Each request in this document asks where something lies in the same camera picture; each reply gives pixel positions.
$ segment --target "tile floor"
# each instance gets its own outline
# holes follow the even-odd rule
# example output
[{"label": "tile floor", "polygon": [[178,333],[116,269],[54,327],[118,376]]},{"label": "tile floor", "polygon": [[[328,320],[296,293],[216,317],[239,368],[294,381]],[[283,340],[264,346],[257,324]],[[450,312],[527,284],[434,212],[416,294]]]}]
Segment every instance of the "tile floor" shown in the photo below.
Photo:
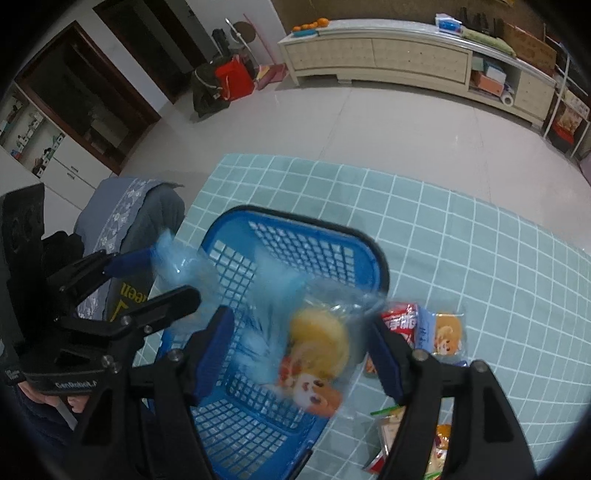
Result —
[{"label": "tile floor", "polygon": [[190,94],[164,112],[123,174],[161,178],[190,206],[226,153],[397,173],[507,208],[591,249],[591,187],[527,124],[452,96],[377,83],[287,79],[200,120]]}]

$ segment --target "door frame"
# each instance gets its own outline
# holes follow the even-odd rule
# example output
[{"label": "door frame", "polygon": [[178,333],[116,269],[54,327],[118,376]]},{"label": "door frame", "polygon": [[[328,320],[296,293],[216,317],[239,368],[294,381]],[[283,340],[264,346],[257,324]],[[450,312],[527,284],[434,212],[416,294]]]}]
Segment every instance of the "door frame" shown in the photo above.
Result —
[{"label": "door frame", "polygon": [[[163,94],[166,95],[171,103],[174,103],[178,99],[178,95],[174,95],[170,89],[165,85],[162,79],[150,68],[150,65],[145,61],[130,45],[127,39],[117,29],[116,25],[111,22],[107,15],[107,9],[113,5],[119,4],[125,0],[104,0],[93,8],[99,18],[105,23],[105,25],[113,32],[115,37],[123,44],[123,46],[131,53],[131,56],[137,61],[141,67],[145,70],[148,76],[154,81],[154,83],[162,90]],[[185,29],[183,24],[174,14],[172,9],[168,6],[164,0],[144,0],[146,6],[156,16],[158,21],[162,24],[166,32],[170,35],[173,42],[180,49],[185,58],[189,61],[193,68],[206,63],[207,60],[201,49],[189,35],[189,32]]]},{"label": "door frame", "polygon": [[109,74],[115,80],[113,86],[122,95],[130,98],[134,107],[137,111],[148,121],[148,128],[151,124],[156,123],[160,120],[158,112],[147,102],[147,100],[140,95],[140,93],[134,88],[127,78],[115,67],[115,65],[107,58],[104,52],[96,45],[96,43],[88,36],[84,29],[80,26],[77,21],[73,21],[71,24],[66,26],[57,35],[55,35],[49,42],[47,42],[41,50],[39,50],[35,56],[21,69],[15,78],[16,84],[22,89],[22,91],[31,99],[35,106],[47,115],[47,117],[54,122],[66,135],[71,137],[74,141],[80,144],[88,153],[97,158],[103,165],[109,167],[115,174],[119,175],[122,170],[122,166],[114,162],[110,158],[106,157],[95,149],[92,144],[76,132],[70,125],[68,125],[62,118],[54,112],[54,110],[47,105],[41,97],[39,97],[32,87],[29,85],[29,77],[35,70],[35,68],[44,60],[47,53],[53,51],[62,44],[64,36],[75,32],[99,57],[99,59],[105,64]]}]

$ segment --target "toilet paper roll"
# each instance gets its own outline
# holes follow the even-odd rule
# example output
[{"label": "toilet paper roll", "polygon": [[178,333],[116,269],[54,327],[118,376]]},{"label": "toilet paper roll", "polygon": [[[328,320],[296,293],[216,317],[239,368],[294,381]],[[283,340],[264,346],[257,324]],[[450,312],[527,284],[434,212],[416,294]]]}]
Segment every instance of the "toilet paper roll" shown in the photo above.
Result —
[{"label": "toilet paper roll", "polygon": [[509,92],[504,91],[501,94],[501,102],[503,102],[506,106],[513,106],[513,95],[511,95]]}]

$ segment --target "metal bolt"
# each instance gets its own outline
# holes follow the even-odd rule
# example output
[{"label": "metal bolt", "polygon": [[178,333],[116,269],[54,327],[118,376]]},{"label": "metal bolt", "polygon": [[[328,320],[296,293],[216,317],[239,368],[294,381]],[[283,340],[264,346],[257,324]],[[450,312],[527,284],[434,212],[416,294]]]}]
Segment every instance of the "metal bolt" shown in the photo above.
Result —
[{"label": "metal bolt", "polygon": [[175,348],[168,352],[167,357],[173,362],[180,362],[183,359],[183,351],[180,348]]},{"label": "metal bolt", "polygon": [[488,370],[488,365],[484,363],[482,360],[474,360],[472,365],[474,365],[474,369],[481,374]]},{"label": "metal bolt", "polygon": [[429,358],[429,352],[421,348],[418,348],[416,350],[413,350],[413,358],[419,362],[424,362],[427,358]]},{"label": "metal bolt", "polygon": [[112,357],[112,355],[103,355],[103,357],[100,359],[100,364],[103,366],[103,368],[110,368],[115,364],[115,359]]}]

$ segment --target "tray of oranges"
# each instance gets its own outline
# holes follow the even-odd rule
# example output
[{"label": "tray of oranges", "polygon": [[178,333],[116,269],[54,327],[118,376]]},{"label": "tray of oranges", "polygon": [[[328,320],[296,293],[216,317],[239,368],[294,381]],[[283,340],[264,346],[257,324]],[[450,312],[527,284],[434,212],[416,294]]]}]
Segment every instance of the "tray of oranges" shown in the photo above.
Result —
[{"label": "tray of oranges", "polygon": [[315,35],[318,33],[318,28],[328,27],[330,20],[328,18],[319,18],[312,23],[305,23],[303,25],[296,25],[291,29],[294,37],[305,37],[308,35]]}]

